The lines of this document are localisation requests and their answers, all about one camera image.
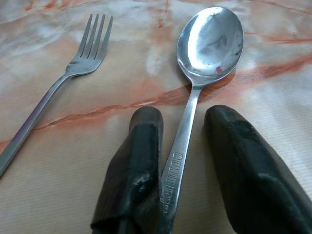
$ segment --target spoon handle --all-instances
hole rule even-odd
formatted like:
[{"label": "spoon handle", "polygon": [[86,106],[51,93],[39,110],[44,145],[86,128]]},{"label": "spoon handle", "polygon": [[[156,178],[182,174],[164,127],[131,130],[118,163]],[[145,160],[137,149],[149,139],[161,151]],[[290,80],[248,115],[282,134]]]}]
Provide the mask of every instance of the spoon handle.
[{"label": "spoon handle", "polygon": [[197,101],[202,87],[192,86],[171,151],[161,176],[161,234],[172,232]]}]

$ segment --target fork handle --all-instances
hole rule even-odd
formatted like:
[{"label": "fork handle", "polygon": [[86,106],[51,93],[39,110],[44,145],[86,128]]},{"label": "fork handle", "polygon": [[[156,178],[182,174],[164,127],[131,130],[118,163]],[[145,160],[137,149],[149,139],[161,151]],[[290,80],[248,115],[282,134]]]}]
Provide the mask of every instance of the fork handle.
[{"label": "fork handle", "polygon": [[0,177],[3,175],[4,171],[9,166],[10,162],[16,155],[17,151],[20,149],[28,134],[37,123],[39,116],[44,108],[47,106],[47,104],[52,99],[57,90],[61,87],[61,85],[64,84],[65,81],[67,81],[71,77],[72,75],[66,73],[50,87],[50,89],[46,92],[46,94],[34,108],[30,116],[12,138],[10,143],[6,146],[6,148],[0,155]]}]

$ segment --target fork tine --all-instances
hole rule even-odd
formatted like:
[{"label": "fork tine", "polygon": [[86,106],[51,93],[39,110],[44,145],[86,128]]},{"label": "fork tine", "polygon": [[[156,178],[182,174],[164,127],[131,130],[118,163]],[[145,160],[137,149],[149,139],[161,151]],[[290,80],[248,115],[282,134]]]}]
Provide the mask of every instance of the fork tine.
[{"label": "fork tine", "polygon": [[108,41],[109,41],[109,36],[111,34],[111,30],[112,30],[112,24],[113,24],[113,17],[111,16],[111,19],[109,20],[109,24],[108,24],[108,28],[104,37],[104,41],[101,47],[101,50],[99,52],[99,56],[98,59],[99,60],[103,60],[105,57],[105,53],[106,53],[106,49],[107,49],[107,45],[108,45]]},{"label": "fork tine", "polygon": [[102,20],[101,20],[101,24],[99,26],[98,32],[97,32],[97,39],[96,42],[94,43],[93,46],[93,50],[90,54],[90,58],[95,59],[98,53],[98,45],[99,45],[99,41],[101,40],[101,35],[102,35],[102,31],[103,31],[103,26],[104,26],[104,20],[105,20],[105,15],[102,16]]},{"label": "fork tine", "polygon": [[91,51],[92,43],[94,40],[94,35],[95,35],[96,29],[97,29],[97,24],[98,24],[98,14],[96,16],[96,20],[94,21],[94,25],[92,28],[92,32],[91,32],[87,47],[85,48],[84,57],[86,57],[86,58],[89,56],[90,51]]},{"label": "fork tine", "polygon": [[84,30],[83,37],[82,37],[82,40],[81,40],[79,49],[78,49],[78,51],[77,51],[77,56],[80,56],[80,57],[81,57],[81,55],[82,55],[82,53],[83,53],[83,50],[84,50],[84,47],[85,47],[85,45],[86,45],[86,41],[87,41],[87,38],[88,38],[89,30],[90,30],[90,25],[91,25],[92,16],[93,16],[93,15],[90,15],[89,20],[88,20],[88,23],[87,23],[87,26],[86,26],[86,29]]}]

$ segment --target table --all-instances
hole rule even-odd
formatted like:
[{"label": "table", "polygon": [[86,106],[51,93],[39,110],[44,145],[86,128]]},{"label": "table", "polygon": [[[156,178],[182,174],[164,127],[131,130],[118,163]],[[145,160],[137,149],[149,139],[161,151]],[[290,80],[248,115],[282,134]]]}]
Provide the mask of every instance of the table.
[{"label": "table", "polygon": [[90,14],[114,16],[106,58],[55,96],[0,180],[1,234],[86,234],[110,159],[132,113],[158,108],[165,162],[189,84],[176,42],[198,11],[222,6],[242,22],[237,69],[197,107],[176,234],[233,234],[203,134],[205,111],[249,120],[312,196],[310,0],[5,0],[0,2],[0,151],[77,51]]}]

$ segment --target spoon bowl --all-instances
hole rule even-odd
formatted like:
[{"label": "spoon bowl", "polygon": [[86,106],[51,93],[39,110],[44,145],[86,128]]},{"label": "spoon bowl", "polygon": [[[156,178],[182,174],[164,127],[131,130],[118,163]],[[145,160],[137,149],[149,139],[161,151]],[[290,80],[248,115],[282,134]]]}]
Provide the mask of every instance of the spoon bowl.
[{"label": "spoon bowl", "polygon": [[177,62],[192,83],[192,91],[161,176],[161,234],[171,234],[182,183],[197,101],[201,90],[226,77],[243,49],[238,17],[222,7],[198,12],[184,27],[177,46]]},{"label": "spoon bowl", "polygon": [[208,85],[236,67],[243,49],[238,17],[222,7],[197,13],[184,27],[176,47],[177,62],[193,85]]}]

